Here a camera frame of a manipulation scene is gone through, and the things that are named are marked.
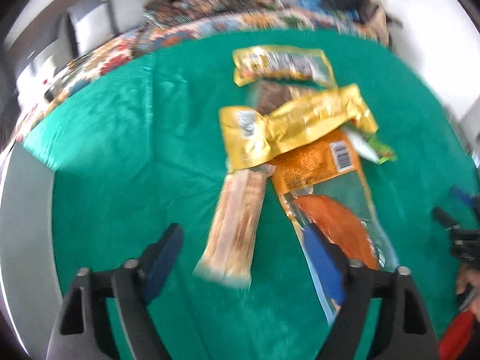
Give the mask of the person's right hand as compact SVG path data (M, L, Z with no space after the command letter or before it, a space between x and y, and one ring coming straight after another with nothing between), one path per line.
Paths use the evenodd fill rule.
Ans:
M465 264L460 266L456 277L456 295L460 296L460 310L470 311L480 320L479 271Z

